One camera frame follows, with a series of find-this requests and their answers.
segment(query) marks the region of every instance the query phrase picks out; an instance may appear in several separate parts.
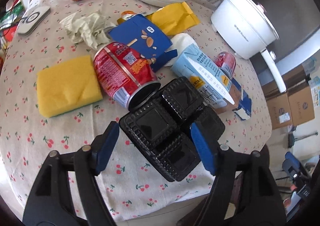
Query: yellow label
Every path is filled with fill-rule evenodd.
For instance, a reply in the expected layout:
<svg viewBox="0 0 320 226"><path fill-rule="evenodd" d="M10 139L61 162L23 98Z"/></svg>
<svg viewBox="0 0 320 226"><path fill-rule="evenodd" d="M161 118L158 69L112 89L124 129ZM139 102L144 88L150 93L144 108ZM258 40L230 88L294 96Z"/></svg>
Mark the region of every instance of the yellow label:
<svg viewBox="0 0 320 226"><path fill-rule="evenodd" d="M225 86L227 86L229 84L229 81L230 81L229 78L227 76L225 76L225 75L222 75L221 78L222 78L223 84Z"/></svg>
<svg viewBox="0 0 320 226"><path fill-rule="evenodd" d="M196 89L205 85L205 82L199 76L190 76L189 81L193 84Z"/></svg>

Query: yellow wrapper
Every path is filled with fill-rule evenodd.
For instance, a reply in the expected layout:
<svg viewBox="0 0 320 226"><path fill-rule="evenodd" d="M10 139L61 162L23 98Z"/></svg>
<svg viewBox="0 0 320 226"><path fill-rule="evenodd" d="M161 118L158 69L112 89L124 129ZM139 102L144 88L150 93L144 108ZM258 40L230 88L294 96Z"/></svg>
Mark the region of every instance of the yellow wrapper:
<svg viewBox="0 0 320 226"><path fill-rule="evenodd" d="M167 36L174 36L196 26L200 20L187 3L173 3L146 17Z"/></svg>

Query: qr code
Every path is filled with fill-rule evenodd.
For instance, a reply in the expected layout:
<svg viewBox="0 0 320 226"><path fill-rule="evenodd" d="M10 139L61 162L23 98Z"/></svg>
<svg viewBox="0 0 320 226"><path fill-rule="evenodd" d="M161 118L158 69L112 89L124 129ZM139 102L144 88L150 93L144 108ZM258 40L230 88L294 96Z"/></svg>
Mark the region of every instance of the qr code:
<svg viewBox="0 0 320 226"><path fill-rule="evenodd" d="M137 60L132 52L127 54L123 59L126 60L129 65L132 65Z"/></svg>

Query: yellow sponge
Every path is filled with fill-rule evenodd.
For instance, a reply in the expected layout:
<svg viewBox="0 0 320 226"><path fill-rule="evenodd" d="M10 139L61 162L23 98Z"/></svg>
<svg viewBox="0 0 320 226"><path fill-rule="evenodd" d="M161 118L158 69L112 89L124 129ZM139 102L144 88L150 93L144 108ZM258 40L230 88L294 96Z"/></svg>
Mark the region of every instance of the yellow sponge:
<svg viewBox="0 0 320 226"><path fill-rule="evenodd" d="M102 100L90 56L41 70L37 78L39 112L52 117Z"/></svg>

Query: table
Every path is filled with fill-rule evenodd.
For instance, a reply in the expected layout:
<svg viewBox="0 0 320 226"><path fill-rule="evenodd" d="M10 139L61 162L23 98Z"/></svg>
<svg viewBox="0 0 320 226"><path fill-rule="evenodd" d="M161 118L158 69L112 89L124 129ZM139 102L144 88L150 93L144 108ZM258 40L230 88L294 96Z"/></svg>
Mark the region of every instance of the table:
<svg viewBox="0 0 320 226"><path fill-rule="evenodd" d="M210 8L214 6L208 0L188 0L187 3L201 24L186 32L203 52L211 58L221 51L233 53L211 28ZM32 0L31 7L36 5L50 5L52 12L30 36L14 36L0 76L0 153L13 192L22 206L49 151L76 151L102 134L110 121L118 121L127 113L104 94L98 103L57 117L46 119L39 114L36 73L77 56L93 56L96 52L84 43L73 44L59 21L75 11L88 15L100 10L116 23L124 10L157 9L138 0L85 0L68 4L61 0ZM167 67L162 68L157 76L162 85L175 78ZM233 112L221 114L226 130L219 142L228 144L235 151L250 153L254 149L260 150L269 139L272 130L270 117L251 62L237 59L234 77L252 99L252 117L241 121ZM107 168L97 177L97 184L113 218L121 221L206 194L213 180L214 177L200 163L183 181L167 182L121 131ZM74 173L69 173L69 181L76 213L84 217Z"/></svg>

